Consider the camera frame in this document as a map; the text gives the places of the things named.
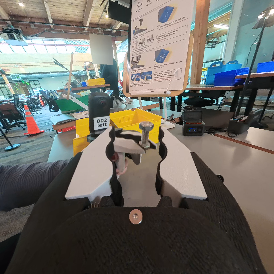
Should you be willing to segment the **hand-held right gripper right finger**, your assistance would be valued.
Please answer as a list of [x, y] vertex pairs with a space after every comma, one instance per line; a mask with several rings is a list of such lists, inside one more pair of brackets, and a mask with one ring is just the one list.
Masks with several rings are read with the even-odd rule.
[[161, 160], [156, 171], [157, 194], [170, 197], [173, 207], [179, 207], [183, 198], [206, 200], [191, 151], [166, 128], [159, 128], [158, 139]]

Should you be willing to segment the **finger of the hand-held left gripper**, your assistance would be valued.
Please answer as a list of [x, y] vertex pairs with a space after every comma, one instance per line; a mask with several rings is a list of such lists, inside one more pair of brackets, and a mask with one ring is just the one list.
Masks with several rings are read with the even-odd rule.
[[116, 139], [117, 138], [130, 139], [135, 142], [140, 142], [141, 133], [134, 130], [116, 129]]
[[[150, 149], [157, 149], [157, 145], [150, 141]], [[135, 142], [130, 139], [117, 138], [114, 141], [114, 150], [115, 152], [125, 153], [130, 155], [133, 163], [139, 165], [141, 163], [142, 155], [146, 153], [147, 150], [144, 150], [138, 142]]]

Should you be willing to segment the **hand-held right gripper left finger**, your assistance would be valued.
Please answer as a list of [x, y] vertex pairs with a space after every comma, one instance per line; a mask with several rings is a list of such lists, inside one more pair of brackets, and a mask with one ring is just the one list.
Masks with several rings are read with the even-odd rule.
[[109, 196], [116, 206], [123, 206], [122, 187], [112, 161], [115, 128], [110, 126], [83, 151], [65, 194], [67, 200], [88, 198], [99, 203]]

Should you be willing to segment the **steel hex bolt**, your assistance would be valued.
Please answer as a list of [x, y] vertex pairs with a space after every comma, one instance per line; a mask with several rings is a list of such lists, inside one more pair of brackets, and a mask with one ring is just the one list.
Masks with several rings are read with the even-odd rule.
[[149, 121], [139, 123], [139, 129], [142, 130], [141, 141], [143, 143], [149, 142], [149, 134], [153, 130], [154, 124]]

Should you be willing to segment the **person's left forearm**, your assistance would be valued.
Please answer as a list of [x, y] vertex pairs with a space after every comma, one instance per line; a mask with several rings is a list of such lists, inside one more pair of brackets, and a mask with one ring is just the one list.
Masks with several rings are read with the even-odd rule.
[[0, 167], [0, 211], [35, 204], [68, 160]]

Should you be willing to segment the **person's left hand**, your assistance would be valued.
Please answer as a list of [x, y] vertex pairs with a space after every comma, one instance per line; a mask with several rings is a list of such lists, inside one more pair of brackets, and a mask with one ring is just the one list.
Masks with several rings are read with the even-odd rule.
[[117, 176], [120, 176], [127, 171], [128, 160], [125, 157], [125, 153], [115, 152], [111, 160], [115, 163]]

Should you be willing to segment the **small yellow plastic bin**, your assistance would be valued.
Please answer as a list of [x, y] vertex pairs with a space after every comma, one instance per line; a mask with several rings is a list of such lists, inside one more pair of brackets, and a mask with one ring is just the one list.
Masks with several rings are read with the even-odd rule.
[[104, 78], [87, 79], [86, 84], [87, 86], [105, 85], [105, 79]]

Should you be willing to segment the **green plastic bin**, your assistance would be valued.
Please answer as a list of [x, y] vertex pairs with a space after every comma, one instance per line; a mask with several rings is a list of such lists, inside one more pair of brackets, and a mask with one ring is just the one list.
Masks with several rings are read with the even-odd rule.
[[55, 100], [61, 112], [78, 111], [83, 108], [72, 100], [67, 100], [67, 94], [62, 94]]

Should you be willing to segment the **wooden stick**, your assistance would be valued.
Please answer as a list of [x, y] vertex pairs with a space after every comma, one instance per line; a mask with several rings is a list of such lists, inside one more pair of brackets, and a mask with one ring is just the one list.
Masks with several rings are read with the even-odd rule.
[[72, 78], [72, 68], [73, 68], [73, 58], [74, 58], [74, 53], [71, 53], [71, 58], [70, 58], [70, 70], [69, 70], [69, 79], [68, 79], [68, 84], [67, 84], [67, 100], [69, 100], [70, 96], [70, 87], [71, 87], [71, 78]]

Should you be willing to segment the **black charging case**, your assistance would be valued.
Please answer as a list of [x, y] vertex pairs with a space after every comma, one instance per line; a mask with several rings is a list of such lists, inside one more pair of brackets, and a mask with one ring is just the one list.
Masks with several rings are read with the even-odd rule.
[[184, 136], [202, 136], [204, 134], [205, 123], [203, 122], [202, 110], [184, 110], [182, 113]]

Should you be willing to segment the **orange traffic cone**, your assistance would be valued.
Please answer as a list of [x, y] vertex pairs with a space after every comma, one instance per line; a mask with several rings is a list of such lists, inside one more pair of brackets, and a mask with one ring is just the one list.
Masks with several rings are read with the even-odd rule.
[[26, 123], [27, 123], [27, 132], [24, 133], [24, 135], [33, 136], [33, 135], [44, 133], [44, 130], [40, 130], [39, 127], [37, 126], [34, 120], [34, 117], [31, 114], [26, 104], [24, 104], [24, 109], [25, 109], [25, 117], [26, 117]]

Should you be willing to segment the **black equipment box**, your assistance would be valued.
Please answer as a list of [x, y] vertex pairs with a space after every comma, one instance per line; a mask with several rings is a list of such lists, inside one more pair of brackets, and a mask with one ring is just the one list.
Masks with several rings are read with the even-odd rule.
[[255, 125], [262, 113], [262, 108], [252, 110], [248, 115], [238, 115], [229, 120], [227, 133], [230, 136], [240, 135], [252, 126]]

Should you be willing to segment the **black stanchion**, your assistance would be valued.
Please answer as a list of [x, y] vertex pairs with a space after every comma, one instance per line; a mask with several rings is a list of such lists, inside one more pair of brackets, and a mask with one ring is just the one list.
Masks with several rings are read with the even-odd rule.
[[9, 146], [4, 149], [5, 152], [15, 150], [21, 146], [20, 144], [12, 144], [2, 129], [0, 129], [0, 132], [1, 132], [2, 136], [4, 137], [4, 139], [7, 141], [7, 143], [9, 144]]

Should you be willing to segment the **brown office chair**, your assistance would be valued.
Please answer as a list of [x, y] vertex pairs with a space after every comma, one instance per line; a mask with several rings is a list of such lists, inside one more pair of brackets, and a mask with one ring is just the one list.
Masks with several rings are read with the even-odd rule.
[[5, 134], [14, 127], [20, 127], [22, 130], [26, 129], [24, 113], [11, 102], [0, 104], [0, 122], [5, 130]]

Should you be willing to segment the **blue plastic bin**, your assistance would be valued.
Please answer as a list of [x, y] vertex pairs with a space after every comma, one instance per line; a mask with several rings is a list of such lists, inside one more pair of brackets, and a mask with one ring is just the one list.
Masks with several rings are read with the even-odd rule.
[[238, 75], [248, 74], [249, 68], [241, 68], [215, 74], [214, 86], [238, 86], [245, 83], [245, 79], [235, 79]]
[[256, 72], [257, 73], [274, 72], [274, 61], [258, 63]]

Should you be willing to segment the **light blue plastic caddy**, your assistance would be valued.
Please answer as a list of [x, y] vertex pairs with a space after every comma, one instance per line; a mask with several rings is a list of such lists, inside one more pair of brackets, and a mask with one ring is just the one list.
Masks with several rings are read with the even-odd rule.
[[207, 76], [206, 76], [206, 85], [214, 85], [214, 78], [215, 74], [217, 73], [222, 73], [226, 71], [231, 71], [231, 70], [237, 70], [241, 69], [242, 64], [238, 63], [237, 60], [232, 60], [229, 61], [226, 64], [223, 64], [221, 61], [214, 62], [208, 67], [207, 69]]

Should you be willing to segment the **ceiling projector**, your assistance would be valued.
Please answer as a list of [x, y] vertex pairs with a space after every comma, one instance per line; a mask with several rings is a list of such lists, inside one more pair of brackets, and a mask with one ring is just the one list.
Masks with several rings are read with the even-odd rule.
[[19, 29], [14, 28], [3, 28], [1, 33], [1, 38], [6, 40], [16, 40], [17, 42], [23, 42], [24, 37], [22, 36]]

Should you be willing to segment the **tripod light stand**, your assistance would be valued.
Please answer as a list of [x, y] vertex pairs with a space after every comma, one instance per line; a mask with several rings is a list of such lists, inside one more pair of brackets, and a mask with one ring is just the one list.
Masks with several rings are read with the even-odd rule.
[[244, 84], [244, 87], [243, 87], [243, 90], [242, 90], [242, 95], [241, 95], [241, 98], [240, 98], [240, 101], [239, 101], [239, 104], [238, 104], [238, 107], [237, 107], [237, 110], [236, 110], [236, 113], [235, 113], [236, 116], [238, 116], [239, 113], [240, 113], [242, 103], [243, 103], [243, 100], [244, 100], [244, 96], [245, 96], [245, 94], [248, 90], [248, 85], [249, 85], [249, 82], [250, 82], [250, 79], [251, 79], [252, 69], [253, 69], [253, 66], [255, 64], [255, 60], [256, 60], [260, 45], [261, 45], [264, 30], [265, 30], [266, 27], [273, 26], [273, 14], [274, 14], [274, 7], [272, 5], [268, 8], [266, 8], [263, 12], [261, 12], [259, 14], [259, 16], [257, 18], [257, 23], [253, 27], [253, 29], [261, 28], [261, 31], [259, 33], [259, 39], [258, 39], [257, 44], [256, 44], [256, 49], [255, 49], [255, 52], [254, 52], [254, 55], [253, 55], [253, 58], [252, 58], [252, 62], [251, 62], [251, 65], [250, 65], [250, 68], [249, 68], [249, 71], [248, 71], [248, 74], [247, 74], [247, 77], [246, 77], [246, 80], [245, 80], [245, 84]]

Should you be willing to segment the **wooden post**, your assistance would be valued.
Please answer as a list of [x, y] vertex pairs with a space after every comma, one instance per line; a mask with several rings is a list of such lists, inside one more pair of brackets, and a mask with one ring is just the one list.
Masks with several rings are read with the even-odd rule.
[[190, 84], [200, 84], [207, 35], [210, 0], [196, 1]]

